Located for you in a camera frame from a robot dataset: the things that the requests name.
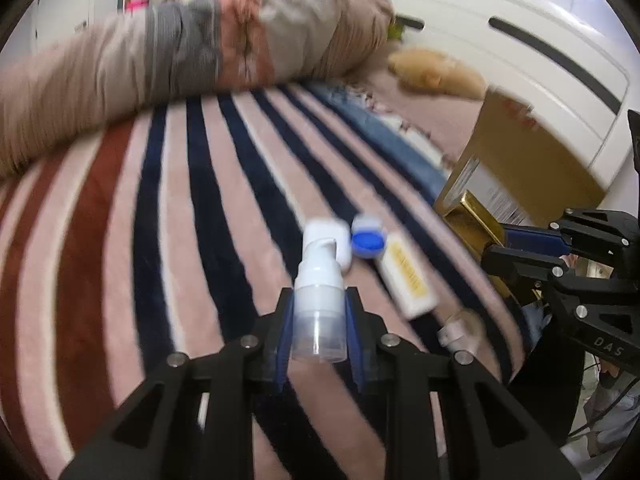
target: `striped blanket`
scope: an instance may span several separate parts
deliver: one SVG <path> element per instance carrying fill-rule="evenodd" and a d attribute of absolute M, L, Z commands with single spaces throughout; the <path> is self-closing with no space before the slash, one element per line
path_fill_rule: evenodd
<path fill-rule="evenodd" d="M 315 84 L 191 98 L 4 184 L 2 417 L 44 478 L 169 353 L 217 352 L 273 311 L 314 216 L 374 214 L 419 254 L 440 303 L 417 319 L 402 318 L 366 263 L 345 276 L 389 331 L 444 352 L 436 332 L 464 308 L 484 326 L 486 368 L 503 381 L 520 369 L 521 313 L 430 207 L 442 175 L 362 114 Z M 256 476 L 381 479 L 384 418 L 344 364 L 292 362 L 283 396 L 255 404 Z"/>

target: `white pump dispenser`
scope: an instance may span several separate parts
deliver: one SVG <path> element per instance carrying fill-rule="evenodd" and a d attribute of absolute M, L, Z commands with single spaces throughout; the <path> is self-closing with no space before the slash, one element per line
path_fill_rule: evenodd
<path fill-rule="evenodd" d="M 336 241 L 322 238 L 305 249 L 294 284 L 293 341 L 297 360 L 337 363 L 347 358 L 344 284 Z"/>

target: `transparent bottle base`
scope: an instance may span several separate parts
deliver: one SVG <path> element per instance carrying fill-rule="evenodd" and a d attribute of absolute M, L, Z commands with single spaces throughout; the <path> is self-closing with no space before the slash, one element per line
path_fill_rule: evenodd
<path fill-rule="evenodd" d="M 347 339 L 343 314 L 309 312 L 294 316 L 291 357 L 308 363 L 345 361 Z"/>

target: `yellow plush toy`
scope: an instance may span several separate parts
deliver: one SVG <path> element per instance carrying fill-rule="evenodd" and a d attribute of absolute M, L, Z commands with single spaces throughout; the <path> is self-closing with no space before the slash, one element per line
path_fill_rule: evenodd
<path fill-rule="evenodd" d="M 486 82 L 477 70 L 437 50 L 408 48 L 388 58 L 389 68 L 413 90 L 484 99 Z"/>

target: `white headboard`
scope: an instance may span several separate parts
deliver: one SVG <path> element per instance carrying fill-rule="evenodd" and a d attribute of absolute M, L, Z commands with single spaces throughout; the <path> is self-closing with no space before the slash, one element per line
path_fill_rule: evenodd
<path fill-rule="evenodd" d="M 489 84 L 534 107 L 533 115 L 607 189 L 631 148 L 626 113 L 640 110 L 640 55 L 546 0 L 392 0 L 424 20 L 407 46 L 447 52 Z M 540 171 L 544 171 L 541 161 Z"/>

